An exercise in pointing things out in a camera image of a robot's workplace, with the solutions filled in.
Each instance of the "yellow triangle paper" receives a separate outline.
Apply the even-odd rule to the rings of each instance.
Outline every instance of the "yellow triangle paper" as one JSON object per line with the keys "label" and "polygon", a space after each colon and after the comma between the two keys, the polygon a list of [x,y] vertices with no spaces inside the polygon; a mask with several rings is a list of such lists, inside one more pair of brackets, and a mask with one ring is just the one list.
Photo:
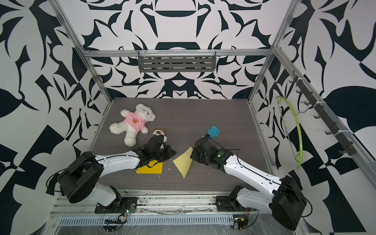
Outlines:
{"label": "yellow triangle paper", "polygon": [[173,161],[184,179],[192,163],[192,159],[190,158],[192,151],[193,151],[192,147],[189,147],[189,149],[185,151],[185,153],[183,153],[182,155],[180,155],[178,158],[176,158]]}
{"label": "yellow triangle paper", "polygon": [[[151,167],[157,162],[157,160],[150,161],[149,166]],[[152,168],[149,168],[147,166],[143,166],[137,169],[137,174],[162,174],[162,166],[163,163],[157,163]]]}

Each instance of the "teddy bear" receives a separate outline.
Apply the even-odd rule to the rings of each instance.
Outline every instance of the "teddy bear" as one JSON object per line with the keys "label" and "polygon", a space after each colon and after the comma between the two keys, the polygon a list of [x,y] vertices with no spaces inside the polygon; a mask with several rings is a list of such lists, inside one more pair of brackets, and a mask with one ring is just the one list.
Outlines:
{"label": "teddy bear", "polygon": [[120,114],[125,117],[124,121],[111,124],[110,131],[116,135],[124,131],[127,132],[124,143],[129,147],[136,145],[136,136],[139,131],[141,131],[142,134],[149,132],[145,124],[155,119],[153,111],[143,104],[136,105],[136,111],[134,113],[124,109]]}

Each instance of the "metal vent grate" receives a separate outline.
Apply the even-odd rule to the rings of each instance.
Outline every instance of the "metal vent grate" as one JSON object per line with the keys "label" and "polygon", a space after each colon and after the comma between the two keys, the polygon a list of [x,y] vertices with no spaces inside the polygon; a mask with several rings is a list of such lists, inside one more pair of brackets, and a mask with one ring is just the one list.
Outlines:
{"label": "metal vent grate", "polygon": [[[117,216],[63,216],[59,226],[101,226],[104,219]],[[221,224],[232,225],[233,216],[223,215],[129,215],[125,226],[129,225],[193,225]]]}
{"label": "metal vent grate", "polygon": [[213,72],[215,62],[214,51],[207,55],[195,55],[193,51],[180,54],[166,51],[164,55],[153,57],[144,52],[138,55],[138,67],[141,72]]}

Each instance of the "pink shirt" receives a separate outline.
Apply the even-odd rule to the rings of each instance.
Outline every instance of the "pink shirt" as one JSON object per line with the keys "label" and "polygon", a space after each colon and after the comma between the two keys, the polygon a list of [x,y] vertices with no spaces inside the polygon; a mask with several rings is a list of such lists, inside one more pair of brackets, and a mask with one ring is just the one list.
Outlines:
{"label": "pink shirt", "polygon": [[139,132],[145,125],[146,120],[140,117],[137,113],[130,112],[123,122],[132,126],[136,132]]}

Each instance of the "blue yarn ball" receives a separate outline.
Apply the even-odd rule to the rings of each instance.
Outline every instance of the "blue yarn ball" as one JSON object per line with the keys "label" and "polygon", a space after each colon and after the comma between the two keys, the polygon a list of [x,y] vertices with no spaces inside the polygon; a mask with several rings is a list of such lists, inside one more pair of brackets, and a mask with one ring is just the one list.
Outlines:
{"label": "blue yarn ball", "polygon": [[216,138],[218,137],[218,134],[219,134],[219,129],[216,127],[216,126],[212,126],[209,130],[208,130],[208,134],[210,136],[212,136],[213,138]]}

